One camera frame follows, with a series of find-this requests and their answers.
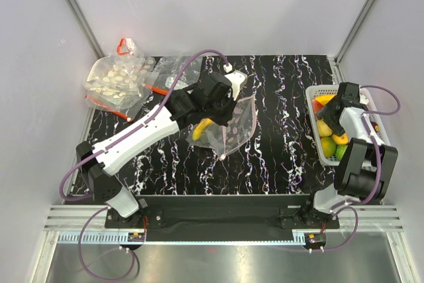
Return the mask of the yellow banana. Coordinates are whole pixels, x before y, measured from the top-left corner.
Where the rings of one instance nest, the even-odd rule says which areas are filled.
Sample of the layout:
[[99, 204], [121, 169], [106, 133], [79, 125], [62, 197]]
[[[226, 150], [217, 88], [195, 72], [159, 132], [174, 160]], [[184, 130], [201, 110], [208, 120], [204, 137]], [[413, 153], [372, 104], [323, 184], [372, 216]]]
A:
[[214, 122], [211, 119], [202, 119], [200, 123], [194, 128], [192, 133], [192, 139], [194, 141], [198, 141], [202, 134], [206, 131], [208, 127], [210, 127]]

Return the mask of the yellow lemon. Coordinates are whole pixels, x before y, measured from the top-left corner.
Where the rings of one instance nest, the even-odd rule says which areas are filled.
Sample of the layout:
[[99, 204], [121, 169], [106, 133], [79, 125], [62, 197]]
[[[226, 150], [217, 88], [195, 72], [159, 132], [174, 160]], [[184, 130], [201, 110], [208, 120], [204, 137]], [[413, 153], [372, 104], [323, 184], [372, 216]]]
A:
[[323, 137], [330, 137], [333, 134], [333, 130], [324, 122], [324, 120], [319, 119], [316, 121], [317, 129], [319, 136], [321, 138]]

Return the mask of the clear dotted zip bag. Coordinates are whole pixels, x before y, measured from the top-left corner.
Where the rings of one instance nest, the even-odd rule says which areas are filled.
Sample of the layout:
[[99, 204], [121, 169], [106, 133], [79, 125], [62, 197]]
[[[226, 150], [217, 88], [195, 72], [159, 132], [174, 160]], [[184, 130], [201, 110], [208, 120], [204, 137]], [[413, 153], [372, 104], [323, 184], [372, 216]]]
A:
[[241, 98], [235, 105], [233, 117], [227, 126], [214, 122], [202, 134], [198, 141], [192, 139], [194, 128], [189, 132], [186, 141], [191, 146], [211, 149], [219, 160], [236, 152], [247, 143], [256, 130], [256, 96]]

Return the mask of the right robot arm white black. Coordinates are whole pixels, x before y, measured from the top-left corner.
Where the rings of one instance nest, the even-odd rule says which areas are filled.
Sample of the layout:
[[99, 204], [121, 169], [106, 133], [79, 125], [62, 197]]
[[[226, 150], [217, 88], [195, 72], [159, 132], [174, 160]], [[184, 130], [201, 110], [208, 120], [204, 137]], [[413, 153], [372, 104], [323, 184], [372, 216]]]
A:
[[337, 94], [317, 112], [337, 136], [346, 134], [347, 149], [335, 170], [334, 182], [310, 195], [295, 218], [307, 227], [318, 227], [354, 205], [382, 199], [392, 177], [398, 150], [374, 130], [371, 115], [380, 112], [362, 102], [358, 84], [342, 82]]

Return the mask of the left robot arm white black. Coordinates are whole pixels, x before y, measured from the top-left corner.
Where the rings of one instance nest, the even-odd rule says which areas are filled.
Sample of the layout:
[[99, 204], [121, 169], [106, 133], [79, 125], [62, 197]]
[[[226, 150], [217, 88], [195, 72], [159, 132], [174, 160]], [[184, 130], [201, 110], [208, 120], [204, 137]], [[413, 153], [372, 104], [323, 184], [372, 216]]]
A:
[[138, 226], [142, 206], [116, 173], [142, 151], [190, 125], [204, 119], [228, 125], [245, 83], [246, 75], [236, 71], [202, 74], [196, 83], [170, 90], [161, 104], [120, 133], [94, 145], [80, 143], [76, 148], [79, 172], [92, 198], [114, 209], [128, 227]]

